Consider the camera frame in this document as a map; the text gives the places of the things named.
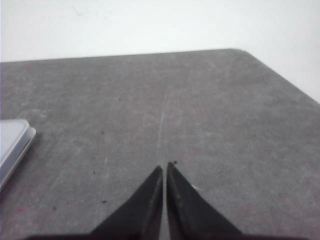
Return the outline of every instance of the table surface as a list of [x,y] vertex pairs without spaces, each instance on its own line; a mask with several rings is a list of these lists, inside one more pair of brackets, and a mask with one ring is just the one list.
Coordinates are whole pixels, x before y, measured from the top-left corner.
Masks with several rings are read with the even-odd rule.
[[247,52],[2,63],[1,80],[1,117],[37,130],[1,239],[89,232],[171,161],[243,232],[320,236],[320,105]]

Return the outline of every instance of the black object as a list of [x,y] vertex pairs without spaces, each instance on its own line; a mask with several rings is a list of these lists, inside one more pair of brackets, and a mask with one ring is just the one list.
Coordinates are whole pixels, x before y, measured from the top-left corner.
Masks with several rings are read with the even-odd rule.
[[[166,177],[171,240],[302,240],[242,234],[210,206],[171,162]],[[28,240],[157,240],[163,207],[163,170],[157,166],[131,198],[89,234],[32,236]]]

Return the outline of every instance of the gray speckled surface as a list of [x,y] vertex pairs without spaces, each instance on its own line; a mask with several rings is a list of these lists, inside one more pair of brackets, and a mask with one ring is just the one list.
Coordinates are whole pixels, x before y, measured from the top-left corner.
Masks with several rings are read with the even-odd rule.
[[2,63],[1,78],[1,117],[37,130],[0,196],[2,240],[88,232],[169,161],[245,233],[320,236],[320,105],[246,52]]

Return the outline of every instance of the gray table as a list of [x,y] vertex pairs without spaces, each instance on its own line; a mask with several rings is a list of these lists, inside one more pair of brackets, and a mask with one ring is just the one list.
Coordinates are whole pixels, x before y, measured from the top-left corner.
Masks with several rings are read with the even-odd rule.
[[247,52],[3,63],[1,78],[1,117],[37,130],[0,196],[3,240],[89,232],[169,161],[246,233],[320,236],[320,105]]

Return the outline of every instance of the white wall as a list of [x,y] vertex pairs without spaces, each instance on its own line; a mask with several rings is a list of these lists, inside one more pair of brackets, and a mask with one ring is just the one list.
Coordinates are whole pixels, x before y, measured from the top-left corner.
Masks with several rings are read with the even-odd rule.
[[1,61],[240,48],[320,102],[319,0],[2,0]]

